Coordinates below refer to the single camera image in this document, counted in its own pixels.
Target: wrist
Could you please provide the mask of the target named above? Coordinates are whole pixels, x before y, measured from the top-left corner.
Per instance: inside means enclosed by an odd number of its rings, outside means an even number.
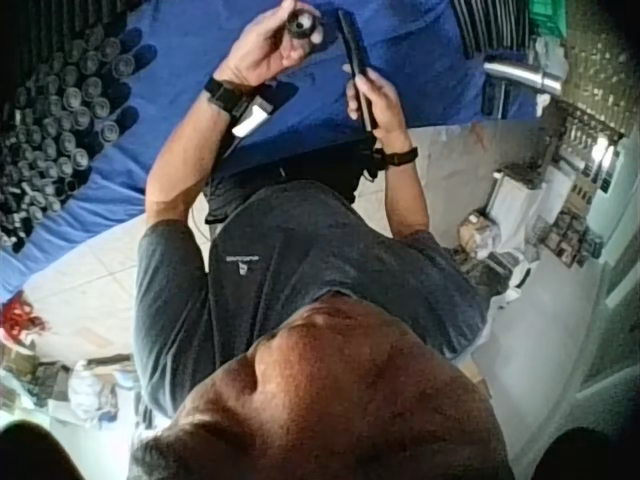
[[[413,142],[411,141],[409,132],[406,130],[381,138],[380,143],[382,144],[384,152],[387,154],[405,153],[413,148]]]
[[[230,66],[226,60],[218,66],[212,76],[226,87],[242,93],[250,93],[255,88],[255,85],[252,85],[237,68]]]

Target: black watch strap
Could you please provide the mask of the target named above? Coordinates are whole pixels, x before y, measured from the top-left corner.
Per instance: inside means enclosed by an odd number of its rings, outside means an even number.
[[[403,153],[380,153],[384,168],[401,167],[402,165],[407,165],[416,161],[418,158],[418,147],[413,147],[411,150]]]
[[[246,99],[246,96],[225,86],[222,82],[219,82],[215,78],[211,77],[204,86],[204,90],[211,95],[209,101],[227,112],[232,117],[235,116],[234,112],[238,105]]]

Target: gray t-shirt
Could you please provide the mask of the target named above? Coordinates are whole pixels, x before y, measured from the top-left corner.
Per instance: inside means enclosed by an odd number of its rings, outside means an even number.
[[[213,240],[208,274],[183,222],[142,238],[134,353],[147,402],[172,417],[198,383],[331,291],[378,305],[450,359],[486,322],[430,233],[387,238],[315,182],[267,187]]]

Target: black wristwatch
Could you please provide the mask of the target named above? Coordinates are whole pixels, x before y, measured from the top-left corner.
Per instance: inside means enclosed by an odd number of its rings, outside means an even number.
[[[205,92],[211,95],[209,101],[221,108],[232,118],[238,118],[242,115],[244,107],[246,107],[250,98],[245,93],[227,87],[213,77],[210,77],[204,86]]]
[[[386,170],[387,167],[401,167],[413,163],[418,158],[418,147],[403,153],[384,153],[382,149],[374,150],[374,158],[377,158],[379,170]]]

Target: floor tile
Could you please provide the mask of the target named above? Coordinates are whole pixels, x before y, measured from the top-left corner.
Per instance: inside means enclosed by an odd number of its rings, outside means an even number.
[[[147,229],[141,215],[90,240],[88,246],[110,273],[133,267],[138,259],[138,243]]]
[[[76,248],[29,279],[24,287],[30,299],[42,299],[109,274],[86,246]]]

